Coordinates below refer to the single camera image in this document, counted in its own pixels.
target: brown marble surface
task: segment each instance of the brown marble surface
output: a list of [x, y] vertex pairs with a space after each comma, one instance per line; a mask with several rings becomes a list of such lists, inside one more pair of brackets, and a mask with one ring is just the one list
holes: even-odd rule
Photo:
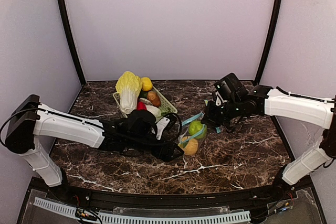
[[[182, 120], [204, 110], [213, 81], [154, 81], [178, 109]], [[115, 120], [122, 115], [112, 94], [115, 81], [89, 82], [71, 114]], [[133, 194], [203, 194], [269, 185], [290, 159], [268, 116], [247, 119], [233, 134], [209, 129], [196, 156], [169, 163], [150, 153], [129, 157], [83, 144], [57, 140], [52, 159], [71, 185]]]

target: yellow fruit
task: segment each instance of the yellow fruit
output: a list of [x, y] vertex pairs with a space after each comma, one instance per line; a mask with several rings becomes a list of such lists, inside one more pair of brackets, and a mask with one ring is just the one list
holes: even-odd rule
[[150, 91], [153, 88], [153, 83], [151, 79], [149, 79], [148, 77], [142, 77], [141, 81], [143, 91]]
[[[182, 138], [182, 142], [187, 140], [188, 136]], [[198, 141], [194, 138], [190, 139], [185, 147], [182, 147], [184, 144], [180, 143], [179, 147], [184, 151], [184, 155], [192, 156], [195, 155], [198, 150]]]

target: slotted metal strip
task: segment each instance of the slotted metal strip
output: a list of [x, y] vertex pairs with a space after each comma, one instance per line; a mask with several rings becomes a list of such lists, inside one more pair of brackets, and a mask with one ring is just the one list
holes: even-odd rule
[[[47, 199], [36, 197], [34, 206], [46, 209], [48, 211], [75, 219], [76, 208], [63, 205]], [[250, 221], [250, 212], [236, 212], [232, 214], [188, 217], [188, 218], [148, 218], [113, 215], [108, 213], [98, 213], [98, 216], [105, 224], [234, 224]]]

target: potato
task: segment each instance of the potato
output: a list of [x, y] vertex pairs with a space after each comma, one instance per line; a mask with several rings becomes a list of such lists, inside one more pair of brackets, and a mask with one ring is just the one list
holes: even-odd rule
[[148, 92], [147, 100], [149, 100], [155, 107], [160, 107], [161, 105], [160, 98], [154, 91]]

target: white wall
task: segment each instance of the white wall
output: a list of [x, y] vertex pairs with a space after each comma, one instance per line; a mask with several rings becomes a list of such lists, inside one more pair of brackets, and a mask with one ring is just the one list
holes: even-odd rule
[[87, 80], [254, 79], [274, 0], [66, 0]]
[[[262, 84], [317, 97], [336, 94], [336, 0], [282, 0]], [[301, 122], [280, 119], [296, 157], [308, 148]], [[308, 125], [312, 135], [318, 128]], [[312, 174], [328, 223], [336, 223], [336, 165]]]
[[[79, 89], [57, 0], [0, 0], [0, 123], [32, 93], [67, 111]], [[0, 223], [16, 223], [33, 172], [0, 146], [0, 173]]]

